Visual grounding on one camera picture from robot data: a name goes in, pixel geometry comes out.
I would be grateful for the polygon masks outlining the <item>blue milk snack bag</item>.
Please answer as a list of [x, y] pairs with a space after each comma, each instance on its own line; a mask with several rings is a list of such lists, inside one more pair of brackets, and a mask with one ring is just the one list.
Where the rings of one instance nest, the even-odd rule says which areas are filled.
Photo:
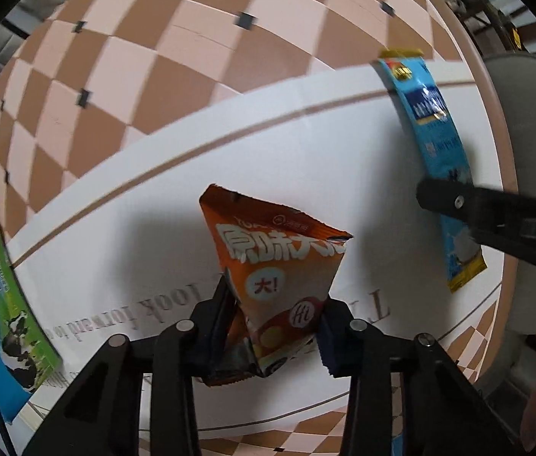
[[[469, 161], [444, 97], [418, 49], [384, 49], [378, 63], [397, 95], [426, 169], [426, 176], [471, 183]], [[463, 196], [450, 196], [440, 217], [447, 287], [455, 292], [487, 268], [481, 247], [456, 211]]]

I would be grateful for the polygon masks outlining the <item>orange chip bag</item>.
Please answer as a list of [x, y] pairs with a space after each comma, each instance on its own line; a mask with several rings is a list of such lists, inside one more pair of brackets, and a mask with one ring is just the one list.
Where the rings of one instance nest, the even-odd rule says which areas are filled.
[[199, 203], [237, 302], [224, 354], [204, 382], [267, 378], [313, 339], [352, 236], [216, 184]]

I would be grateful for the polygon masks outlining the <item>checkered table cloth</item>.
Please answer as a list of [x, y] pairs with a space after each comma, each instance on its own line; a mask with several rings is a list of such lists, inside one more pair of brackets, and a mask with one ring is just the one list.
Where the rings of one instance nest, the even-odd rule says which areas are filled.
[[0, 225], [63, 364], [10, 428], [23, 448], [112, 334], [156, 334], [220, 267], [198, 203], [221, 186], [352, 235], [333, 285], [385, 333], [492, 364], [511, 261], [450, 292], [383, 48], [420, 48], [481, 184], [514, 186], [488, 71], [443, 0], [69, 0], [0, 73]]

